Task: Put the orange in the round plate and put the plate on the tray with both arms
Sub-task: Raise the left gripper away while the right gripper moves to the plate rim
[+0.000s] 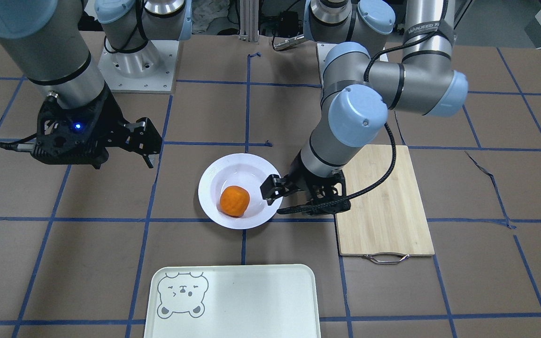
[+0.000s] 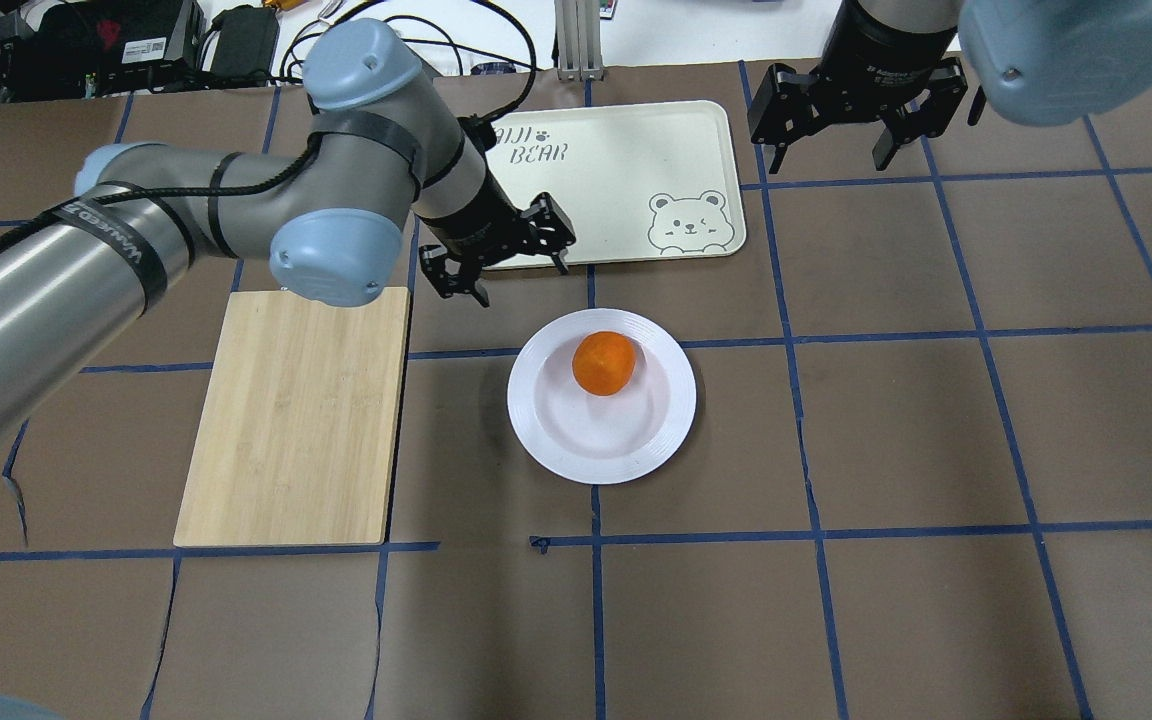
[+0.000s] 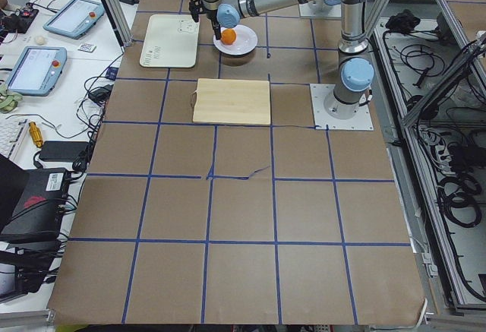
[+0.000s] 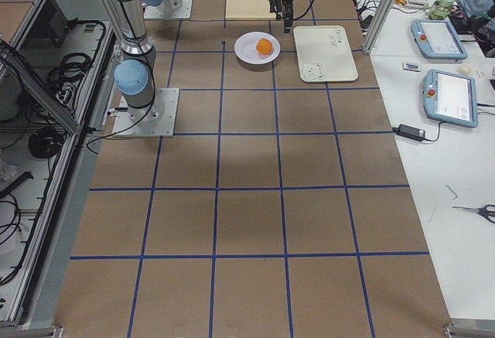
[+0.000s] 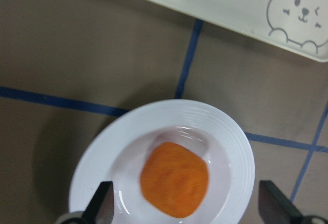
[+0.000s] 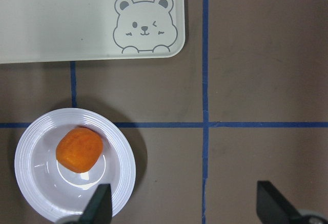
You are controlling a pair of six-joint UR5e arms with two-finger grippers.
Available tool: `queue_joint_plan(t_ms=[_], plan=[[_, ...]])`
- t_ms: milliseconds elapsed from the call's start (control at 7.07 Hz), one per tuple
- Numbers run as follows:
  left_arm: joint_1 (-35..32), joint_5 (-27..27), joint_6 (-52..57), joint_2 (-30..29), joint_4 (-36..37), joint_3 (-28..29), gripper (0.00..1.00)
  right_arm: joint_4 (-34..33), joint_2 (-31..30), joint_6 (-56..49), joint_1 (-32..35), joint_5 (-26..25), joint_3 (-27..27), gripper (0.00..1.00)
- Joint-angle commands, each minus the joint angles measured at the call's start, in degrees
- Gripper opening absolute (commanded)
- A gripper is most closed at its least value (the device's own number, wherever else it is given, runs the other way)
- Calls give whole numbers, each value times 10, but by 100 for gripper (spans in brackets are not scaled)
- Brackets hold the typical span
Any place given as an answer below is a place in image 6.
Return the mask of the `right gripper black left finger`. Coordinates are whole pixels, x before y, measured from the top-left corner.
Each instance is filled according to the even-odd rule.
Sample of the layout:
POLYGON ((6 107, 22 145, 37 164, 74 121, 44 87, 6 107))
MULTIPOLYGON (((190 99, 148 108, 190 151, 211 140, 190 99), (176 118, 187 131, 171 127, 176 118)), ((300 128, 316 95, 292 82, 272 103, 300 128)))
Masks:
POLYGON ((99 184, 79 218, 79 223, 111 223, 112 214, 111 185, 99 184))

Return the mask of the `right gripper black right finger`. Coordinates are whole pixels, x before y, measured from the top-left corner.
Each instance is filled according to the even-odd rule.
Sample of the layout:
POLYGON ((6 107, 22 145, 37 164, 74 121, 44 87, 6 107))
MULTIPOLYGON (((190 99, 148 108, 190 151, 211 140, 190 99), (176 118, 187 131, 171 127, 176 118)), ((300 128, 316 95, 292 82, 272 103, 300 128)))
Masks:
POLYGON ((256 213, 261 223, 301 223, 302 215, 270 181, 257 182, 256 213))

